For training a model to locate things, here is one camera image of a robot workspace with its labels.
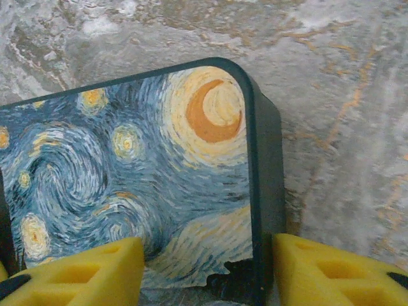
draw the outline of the painted sky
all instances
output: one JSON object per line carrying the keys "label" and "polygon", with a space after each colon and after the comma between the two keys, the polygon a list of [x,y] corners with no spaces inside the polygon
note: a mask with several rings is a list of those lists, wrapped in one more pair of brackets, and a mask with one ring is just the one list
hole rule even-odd
{"label": "painted sky", "polygon": [[143,238],[145,287],[252,257],[244,98],[201,67],[0,109],[0,167],[28,266]]}

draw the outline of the box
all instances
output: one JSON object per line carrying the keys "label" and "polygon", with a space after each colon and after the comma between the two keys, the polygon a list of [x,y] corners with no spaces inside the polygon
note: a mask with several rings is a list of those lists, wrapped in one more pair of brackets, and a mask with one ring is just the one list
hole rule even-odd
{"label": "box", "polygon": [[140,305],[264,305],[272,235],[285,231],[280,126],[255,82],[221,58],[0,108],[18,260],[140,236]]}

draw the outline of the swirl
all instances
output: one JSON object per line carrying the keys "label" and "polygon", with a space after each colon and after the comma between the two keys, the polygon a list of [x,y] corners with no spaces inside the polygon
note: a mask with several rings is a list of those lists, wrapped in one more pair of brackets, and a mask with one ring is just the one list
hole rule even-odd
{"label": "swirl", "polygon": [[99,113],[108,104],[104,88],[84,91],[78,95],[78,108],[84,115],[92,116]]}
{"label": "swirl", "polygon": [[29,259],[41,259],[50,252],[50,238],[45,223],[37,215],[27,214],[21,222],[24,250]]}
{"label": "swirl", "polygon": [[7,127],[0,126],[0,150],[7,149],[10,145],[10,135],[8,134]]}
{"label": "swirl", "polygon": [[141,237],[143,250],[151,258],[161,246],[161,224],[158,214],[139,196],[117,192],[95,211],[92,228],[103,241],[112,242],[126,237]]}
{"label": "swirl", "polygon": [[118,159],[131,162],[144,153],[141,132],[134,125],[118,126],[112,135],[113,151]]}
{"label": "swirl", "polygon": [[226,261],[249,258],[251,209],[246,203],[228,213],[206,215],[186,224],[158,257],[147,262],[142,287],[205,286],[209,275],[228,273]]}
{"label": "swirl", "polygon": [[163,99],[161,132],[187,164],[246,162],[244,96],[231,75],[215,67],[174,73]]}
{"label": "swirl", "polygon": [[22,152],[9,177],[26,193],[24,205],[58,220],[102,201],[108,184],[105,153],[90,131],[62,123],[35,124],[20,139]]}

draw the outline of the orange crescent moon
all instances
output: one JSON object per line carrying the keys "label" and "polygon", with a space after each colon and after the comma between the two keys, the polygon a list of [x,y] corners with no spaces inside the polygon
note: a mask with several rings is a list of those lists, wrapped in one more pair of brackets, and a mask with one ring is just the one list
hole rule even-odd
{"label": "orange crescent moon", "polygon": [[190,127],[198,137],[208,143],[222,142],[236,137],[241,125],[242,111],[240,111],[239,119],[225,126],[218,126],[212,123],[204,113],[203,104],[205,96],[209,91],[223,83],[224,81],[222,80],[213,80],[202,85],[194,93],[187,106],[186,118]]}

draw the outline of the marble surface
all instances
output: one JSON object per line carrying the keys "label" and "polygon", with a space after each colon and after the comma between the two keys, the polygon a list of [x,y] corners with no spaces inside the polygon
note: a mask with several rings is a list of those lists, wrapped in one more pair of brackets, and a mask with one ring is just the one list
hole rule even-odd
{"label": "marble surface", "polygon": [[288,231],[408,270],[407,35],[407,0],[2,0],[0,105],[232,59],[282,115]]}

